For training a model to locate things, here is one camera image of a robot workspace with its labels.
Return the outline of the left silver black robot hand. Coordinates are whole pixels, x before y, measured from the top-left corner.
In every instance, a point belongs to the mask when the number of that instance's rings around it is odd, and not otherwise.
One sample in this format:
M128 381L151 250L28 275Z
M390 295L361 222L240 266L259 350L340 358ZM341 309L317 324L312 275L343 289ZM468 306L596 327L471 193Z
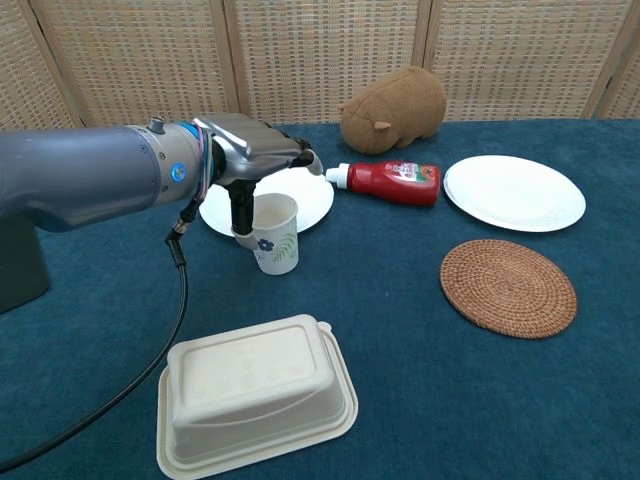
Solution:
M224 188L230 201L231 230L248 250L258 248L253 233L254 192L258 182L285 169L306 168L320 176L324 167L309 142L254 120L222 113L193 120L201 142L202 172L195 199L203 203L209 188Z

